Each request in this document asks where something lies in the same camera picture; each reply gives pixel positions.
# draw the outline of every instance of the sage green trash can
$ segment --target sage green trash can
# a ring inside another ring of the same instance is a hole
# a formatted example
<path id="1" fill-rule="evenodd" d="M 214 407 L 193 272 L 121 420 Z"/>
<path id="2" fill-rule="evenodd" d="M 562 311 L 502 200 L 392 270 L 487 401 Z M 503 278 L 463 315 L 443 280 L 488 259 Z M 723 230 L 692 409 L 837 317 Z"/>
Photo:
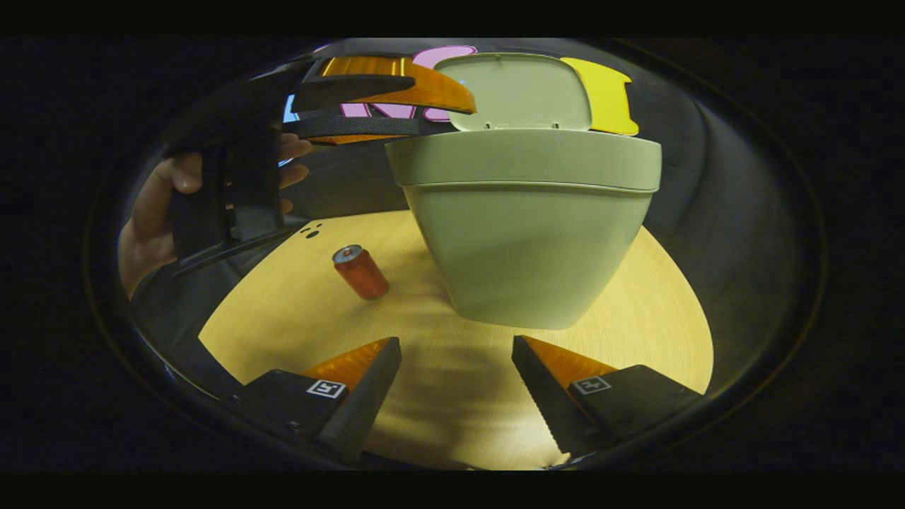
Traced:
<path id="1" fill-rule="evenodd" d="M 559 59 L 482 53 L 440 62 L 477 112 L 460 132 L 386 144 L 455 310 L 565 329 L 604 290 L 660 184 L 660 145 L 588 131 L 580 77 Z"/>

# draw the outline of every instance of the battery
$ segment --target battery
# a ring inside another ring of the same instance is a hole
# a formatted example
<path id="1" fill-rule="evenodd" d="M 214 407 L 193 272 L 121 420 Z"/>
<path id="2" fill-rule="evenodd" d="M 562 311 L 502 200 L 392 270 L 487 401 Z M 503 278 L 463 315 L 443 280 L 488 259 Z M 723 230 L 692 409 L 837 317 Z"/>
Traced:
<path id="1" fill-rule="evenodd" d="M 374 300 L 390 288 L 374 258 L 358 244 L 347 245 L 333 254 L 333 266 L 362 299 Z"/>

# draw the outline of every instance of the black background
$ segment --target black background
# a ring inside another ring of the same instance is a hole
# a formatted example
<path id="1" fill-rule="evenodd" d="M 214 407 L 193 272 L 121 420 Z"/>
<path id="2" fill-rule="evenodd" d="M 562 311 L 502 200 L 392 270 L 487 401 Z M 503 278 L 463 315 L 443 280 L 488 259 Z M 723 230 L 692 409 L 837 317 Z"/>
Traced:
<path id="1" fill-rule="evenodd" d="M 824 211 L 830 279 L 811 340 L 743 411 L 649 467 L 901 469 L 902 268 L 897 206 L 902 40 L 717 37 L 634 43 L 728 92 L 802 163 Z M 81 241 L 93 172 L 205 83 L 298 40 L 7 39 L 0 173 L 11 388 L 7 469 L 272 468 L 208 436 L 119 363 L 91 316 Z M 166 104 L 171 109 L 161 108 Z"/>

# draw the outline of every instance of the wooden table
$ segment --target wooden table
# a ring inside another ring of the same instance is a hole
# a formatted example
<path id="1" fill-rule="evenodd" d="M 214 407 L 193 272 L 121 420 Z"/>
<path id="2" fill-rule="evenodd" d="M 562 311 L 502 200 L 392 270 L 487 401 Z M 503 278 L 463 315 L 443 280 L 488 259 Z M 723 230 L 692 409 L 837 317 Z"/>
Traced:
<path id="1" fill-rule="evenodd" d="M 309 237 L 312 232 L 318 233 Z M 361 244 L 390 282 L 355 295 L 330 257 Z M 302 372 L 397 336 L 402 366 L 367 450 L 421 466 L 537 469 L 567 460 L 510 359 L 527 334 L 616 368 L 646 364 L 703 392 L 713 348 L 707 320 L 678 267 L 642 229 L 594 306 L 564 331 L 470 322 L 450 305 L 410 211 L 314 221 L 248 274 L 201 332 L 242 383 L 268 370 Z"/>

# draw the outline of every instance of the human hand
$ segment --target human hand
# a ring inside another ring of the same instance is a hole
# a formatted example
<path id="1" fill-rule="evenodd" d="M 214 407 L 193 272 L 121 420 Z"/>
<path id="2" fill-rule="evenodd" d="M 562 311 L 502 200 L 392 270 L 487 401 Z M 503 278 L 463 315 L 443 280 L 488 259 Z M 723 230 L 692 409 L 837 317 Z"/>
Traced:
<path id="1" fill-rule="evenodd" d="M 301 157 L 311 151 L 311 143 L 295 134 L 283 134 L 279 160 Z M 138 192 L 132 216 L 119 233 L 119 277 L 129 299 L 146 275 L 176 260 L 173 231 L 169 224 L 169 203 L 173 189 L 190 195 L 201 188 L 201 155 L 190 153 L 158 164 Z M 280 168 L 280 189 L 308 176 L 302 165 Z M 292 210 L 282 200 L 282 213 Z"/>

